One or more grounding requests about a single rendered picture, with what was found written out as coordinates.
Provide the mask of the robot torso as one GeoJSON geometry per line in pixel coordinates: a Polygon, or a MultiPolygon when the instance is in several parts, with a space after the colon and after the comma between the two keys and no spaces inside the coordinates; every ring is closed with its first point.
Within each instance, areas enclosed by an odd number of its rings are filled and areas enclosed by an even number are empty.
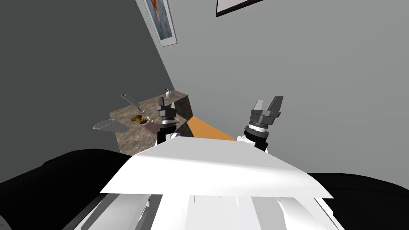
{"type": "Polygon", "coordinates": [[[161,195],[151,230],[345,230],[304,171],[236,141],[175,137],[115,171],[74,230],[136,230],[161,195]]]}

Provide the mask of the pinkish clear glass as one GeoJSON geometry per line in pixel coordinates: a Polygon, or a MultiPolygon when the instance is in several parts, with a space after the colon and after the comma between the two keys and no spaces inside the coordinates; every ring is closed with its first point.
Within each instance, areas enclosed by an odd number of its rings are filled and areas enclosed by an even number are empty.
{"type": "Polygon", "coordinates": [[[154,141],[157,139],[157,133],[160,131],[160,125],[153,120],[145,120],[142,126],[149,132],[154,141]]]}

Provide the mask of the white framed colourful picture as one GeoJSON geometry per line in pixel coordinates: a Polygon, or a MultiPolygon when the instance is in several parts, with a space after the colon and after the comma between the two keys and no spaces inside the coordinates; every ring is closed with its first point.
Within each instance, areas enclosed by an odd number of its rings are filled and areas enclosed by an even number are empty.
{"type": "Polygon", "coordinates": [[[142,0],[161,47],[177,44],[168,0],[142,0]]]}

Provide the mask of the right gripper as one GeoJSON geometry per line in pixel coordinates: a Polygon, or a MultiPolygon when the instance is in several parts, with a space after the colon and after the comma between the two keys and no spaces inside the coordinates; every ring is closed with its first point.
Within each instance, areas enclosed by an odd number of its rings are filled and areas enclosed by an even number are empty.
{"type": "Polygon", "coordinates": [[[257,100],[253,110],[251,110],[250,120],[255,123],[272,125],[274,120],[281,114],[283,96],[274,96],[268,106],[268,110],[262,110],[263,100],[257,100]]]}

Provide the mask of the brown marbled table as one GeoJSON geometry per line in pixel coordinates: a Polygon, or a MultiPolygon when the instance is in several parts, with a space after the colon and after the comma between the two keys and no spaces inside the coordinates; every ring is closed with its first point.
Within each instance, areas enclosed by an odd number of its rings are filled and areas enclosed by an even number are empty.
{"type": "MultiPolygon", "coordinates": [[[[159,98],[163,97],[166,106],[170,107],[172,103],[175,105],[176,132],[184,137],[193,137],[194,135],[187,124],[187,121],[193,117],[189,97],[178,91],[172,91],[172,93],[174,94],[172,98],[166,98],[165,94],[162,94],[140,102],[141,109],[145,111],[142,116],[148,116],[153,122],[160,124],[161,118],[157,106],[159,105],[159,98]]],[[[123,154],[135,155],[155,145],[157,135],[150,134],[142,125],[131,121],[131,117],[137,112],[138,109],[134,105],[129,105],[109,113],[112,119],[129,128],[125,133],[115,134],[119,150],[123,154]]]]}

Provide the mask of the black framed picture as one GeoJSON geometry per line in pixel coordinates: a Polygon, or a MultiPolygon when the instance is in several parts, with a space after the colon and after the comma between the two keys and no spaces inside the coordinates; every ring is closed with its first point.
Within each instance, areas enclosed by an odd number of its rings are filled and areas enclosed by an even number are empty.
{"type": "Polygon", "coordinates": [[[263,0],[216,0],[216,17],[234,12],[263,0]]]}

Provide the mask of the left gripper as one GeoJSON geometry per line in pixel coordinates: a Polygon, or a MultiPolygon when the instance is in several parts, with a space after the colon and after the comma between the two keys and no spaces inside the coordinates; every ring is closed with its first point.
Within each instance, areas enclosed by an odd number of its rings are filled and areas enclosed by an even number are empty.
{"type": "Polygon", "coordinates": [[[159,98],[157,110],[159,112],[160,118],[162,118],[163,121],[174,120],[176,117],[175,103],[172,102],[171,106],[165,106],[164,97],[159,98]]]}

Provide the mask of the clear stemmed wine glass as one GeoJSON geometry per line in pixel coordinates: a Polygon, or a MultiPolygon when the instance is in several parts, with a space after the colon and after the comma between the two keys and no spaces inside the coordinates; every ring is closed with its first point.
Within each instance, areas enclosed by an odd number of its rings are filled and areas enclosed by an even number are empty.
{"type": "Polygon", "coordinates": [[[125,99],[126,101],[128,101],[129,103],[131,103],[132,105],[134,105],[139,110],[139,112],[138,112],[139,114],[142,114],[142,113],[145,112],[144,110],[140,109],[139,102],[137,102],[131,95],[123,94],[123,95],[121,95],[121,97],[123,99],[125,99]]]}

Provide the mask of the clear wide glass cup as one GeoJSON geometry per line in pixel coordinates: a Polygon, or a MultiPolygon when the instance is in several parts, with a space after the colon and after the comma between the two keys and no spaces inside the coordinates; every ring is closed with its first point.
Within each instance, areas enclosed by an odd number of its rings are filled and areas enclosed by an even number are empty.
{"type": "Polygon", "coordinates": [[[125,133],[129,130],[127,126],[118,122],[115,119],[107,119],[95,125],[93,127],[94,130],[101,130],[101,131],[110,131],[114,133],[125,133]]]}

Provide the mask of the brass round ornament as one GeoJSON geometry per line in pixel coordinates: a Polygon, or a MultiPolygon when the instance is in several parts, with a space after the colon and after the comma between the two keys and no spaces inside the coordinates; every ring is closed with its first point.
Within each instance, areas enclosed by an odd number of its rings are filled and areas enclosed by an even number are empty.
{"type": "Polygon", "coordinates": [[[137,123],[140,124],[140,125],[146,125],[146,124],[149,123],[149,120],[146,119],[146,118],[143,118],[143,116],[140,115],[140,114],[137,114],[137,115],[132,116],[132,117],[131,117],[131,121],[137,122],[137,123]]]}

